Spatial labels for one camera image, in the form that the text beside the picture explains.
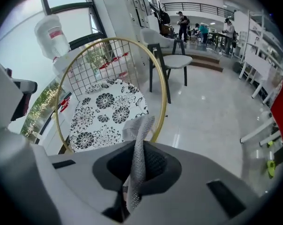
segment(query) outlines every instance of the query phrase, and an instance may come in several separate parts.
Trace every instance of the black and white floral pattern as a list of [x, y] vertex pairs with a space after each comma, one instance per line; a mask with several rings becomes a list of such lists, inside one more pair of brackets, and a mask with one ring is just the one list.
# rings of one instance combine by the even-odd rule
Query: black and white floral pattern
[[103, 93], [96, 99], [96, 105], [100, 109], [110, 107], [114, 102], [114, 97], [110, 93]]
[[98, 116], [98, 120], [99, 120], [100, 122], [108, 122], [108, 121], [109, 121], [109, 117], [106, 116], [106, 115], [99, 115], [99, 116]]
[[120, 107], [119, 109], [115, 110], [112, 115], [112, 120], [115, 123], [122, 123], [126, 121], [126, 119], [129, 117], [129, 109], [128, 107]]
[[94, 117], [92, 107], [80, 107], [79, 109], [76, 109], [71, 124], [71, 131], [80, 133], [86, 130], [88, 126], [93, 124]]
[[145, 98], [134, 85], [120, 79], [93, 84], [74, 113], [70, 145], [80, 152], [121, 143], [126, 121], [147, 113]]
[[91, 98], [90, 98], [90, 97], [85, 98], [85, 99], [82, 101], [82, 106], [89, 104], [90, 101], [91, 101]]

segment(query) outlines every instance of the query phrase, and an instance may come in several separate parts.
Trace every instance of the gray chair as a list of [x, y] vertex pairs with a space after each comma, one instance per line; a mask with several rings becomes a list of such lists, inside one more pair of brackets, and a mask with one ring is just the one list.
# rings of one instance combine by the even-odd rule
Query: gray chair
[[[170, 89], [169, 89], [169, 83], [168, 79], [170, 77], [170, 73], [172, 69], [184, 69], [184, 85], [187, 86], [187, 66], [191, 64], [193, 59], [189, 56], [185, 55], [185, 49], [184, 44], [182, 40], [176, 40], [176, 39], [169, 39], [165, 38], [162, 35], [160, 35], [158, 32], [144, 28], [141, 30], [141, 40], [144, 43], [144, 45], [148, 46], [148, 49], [153, 53], [154, 49], [157, 49], [157, 56], [160, 60], [160, 65], [164, 74], [165, 83], [166, 83], [166, 92], [168, 97], [169, 104], [171, 103], [171, 96], [170, 96]], [[176, 47], [177, 43], [181, 44], [181, 51], [182, 55], [176, 55]], [[163, 56], [161, 48], [171, 47], [171, 44], [173, 44], [173, 51], [172, 55]], [[155, 66], [153, 65], [153, 62], [150, 60], [149, 63], [149, 69], [150, 69], [150, 92], [152, 92], [152, 83], [153, 83], [153, 69]]]

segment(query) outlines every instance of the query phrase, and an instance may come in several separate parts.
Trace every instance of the black metal railing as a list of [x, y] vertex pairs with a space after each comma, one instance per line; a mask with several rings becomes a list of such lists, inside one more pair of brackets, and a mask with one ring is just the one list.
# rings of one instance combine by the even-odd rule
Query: black metal railing
[[163, 9], [167, 11], [197, 11], [210, 13], [234, 20], [234, 13], [222, 7], [216, 7], [196, 2], [169, 2], [164, 3]]

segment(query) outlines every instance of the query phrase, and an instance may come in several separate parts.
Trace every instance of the glossy tile floor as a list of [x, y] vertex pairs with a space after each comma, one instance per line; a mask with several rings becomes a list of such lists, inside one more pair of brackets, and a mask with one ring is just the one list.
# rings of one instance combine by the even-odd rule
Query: glossy tile floor
[[[214, 160], [262, 195], [274, 181], [266, 171], [270, 149], [259, 146], [259, 141], [270, 135], [270, 129], [244, 144], [239, 140], [263, 123], [261, 113], [269, 108], [259, 97], [251, 98], [254, 87], [238, 79], [231, 69], [233, 62], [221, 58], [222, 73], [188, 66], [187, 87], [183, 69], [171, 71], [171, 104], [167, 105], [157, 142]], [[141, 91], [149, 113], [158, 119], [161, 90], [157, 71], [153, 74], [153, 92], [149, 92], [149, 83]]]

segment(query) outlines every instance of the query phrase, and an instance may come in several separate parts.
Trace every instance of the white floor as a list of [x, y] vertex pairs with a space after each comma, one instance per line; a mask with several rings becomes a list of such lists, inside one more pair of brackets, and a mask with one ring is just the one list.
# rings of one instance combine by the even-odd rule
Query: white floor
[[[183, 69], [172, 70], [169, 86], [171, 104], [167, 105], [158, 143], [206, 156], [241, 177], [243, 150], [239, 139], [262, 124], [261, 111], [268, 110], [261, 100], [251, 98], [254, 88], [238, 74], [187, 67], [187, 87]], [[143, 92], [149, 113], [158, 119], [161, 90], [157, 71]]]

